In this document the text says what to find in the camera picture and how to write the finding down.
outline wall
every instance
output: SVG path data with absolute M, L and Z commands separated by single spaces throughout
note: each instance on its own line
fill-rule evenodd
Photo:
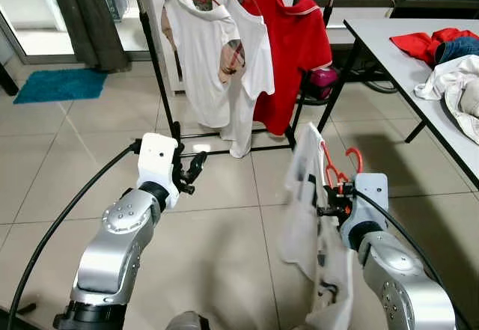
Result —
M 0 0 L 0 5 L 15 29 L 55 27 L 45 0 Z

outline robotic arm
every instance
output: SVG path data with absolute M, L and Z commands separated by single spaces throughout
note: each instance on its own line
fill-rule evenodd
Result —
M 384 308 L 390 330 L 453 330 L 455 315 L 448 294 L 424 272 L 418 256 L 387 232 L 385 217 L 357 194 L 388 208 L 384 174 L 357 174 L 354 183 L 325 187 L 329 208 L 320 216 L 338 216 L 346 247 L 358 252 L 363 276 Z
M 192 194 L 191 183 L 203 168 L 199 153 L 184 172 L 183 145 L 155 133 L 144 135 L 138 159 L 136 189 L 128 189 L 104 212 L 100 229 L 80 260 L 70 303 L 55 317 L 61 330 L 118 330 L 140 267 L 140 256 L 153 237 L 165 209 L 174 207 L 179 192 Z
M 205 152 L 199 153 L 185 172 L 180 163 L 182 150 L 183 145 L 173 138 L 144 135 L 137 188 L 128 189 L 104 211 L 100 229 L 80 260 L 70 303 L 55 317 L 56 329 L 123 328 L 141 253 L 151 241 L 162 212 L 174 207 L 179 192 L 194 192 L 191 183 L 206 159 Z M 387 232 L 384 215 L 358 196 L 366 195 L 386 210 L 386 176 L 360 173 L 341 190 L 325 188 L 329 205 L 318 215 L 338 217 L 343 243 L 358 252 L 364 279 L 382 303 L 388 328 L 455 329 L 454 309 L 447 293 L 426 275 L 418 256 Z M 208 329 L 204 321 L 190 312 L 175 318 L 168 328 Z

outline white shirt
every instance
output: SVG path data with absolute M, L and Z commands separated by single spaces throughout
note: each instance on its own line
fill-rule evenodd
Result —
M 479 144 L 479 118 L 464 108 L 464 95 L 472 91 L 469 86 L 479 79 L 479 55 L 464 55 L 438 64 L 426 83 L 416 85 L 416 96 L 425 100 L 440 100 L 456 119 L 461 130 Z
M 228 91 L 231 122 L 221 131 L 231 140 L 230 154 L 236 158 L 251 149 L 251 128 L 256 99 L 261 92 L 275 92 L 268 30 L 262 16 L 248 13 L 237 0 L 228 0 L 227 9 L 236 22 L 245 49 L 246 67 L 231 79 Z
M 166 0 L 165 8 L 186 96 L 198 122 L 212 128 L 226 126 L 230 123 L 229 78 L 235 70 L 222 72 L 221 59 L 241 46 L 236 23 L 224 5 L 202 11 L 192 0 Z M 234 46 L 227 49 L 231 42 Z M 243 57 L 239 57 L 241 67 Z
M 353 311 L 353 251 L 343 245 L 335 217 L 317 217 L 316 205 L 327 205 L 323 141 L 311 122 L 302 127 L 286 176 L 285 186 L 292 196 L 279 253 L 283 261 L 295 263 L 317 286 L 305 319 L 308 329 L 347 330 Z

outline white table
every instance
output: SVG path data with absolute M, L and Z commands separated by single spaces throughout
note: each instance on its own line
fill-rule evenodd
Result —
M 451 120 L 440 101 L 422 100 L 414 95 L 414 87 L 426 82 L 432 70 L 423 61 L 409 57 L 397 48 L 390 37 L 415 32 L 431 35 L 442 28 L 468 29 L 479 34 L 479 20 L 476 19 L 348 19 L 346 27 L 354 35 L 353 50 L 333 90 L 318 130 L 321 131 L 338 100 L 339 94 L 356 56 L 362 47 L 371 51 L 389 74 L 390 80 L 408 104 L 421 117 L 422 122 L 406 139 L 410 142 L 425 126 L 438 138 L 457 164 L 479 188 L 479 145 L 466 137 Z

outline denim jeans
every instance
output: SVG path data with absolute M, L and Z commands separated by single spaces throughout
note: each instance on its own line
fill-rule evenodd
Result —
M 459 37 L 455 40 L 444 42 L 437 47 L 436 63 L 444 63 L 463 55 L 479 55 L 479 40 L 474 37 Z

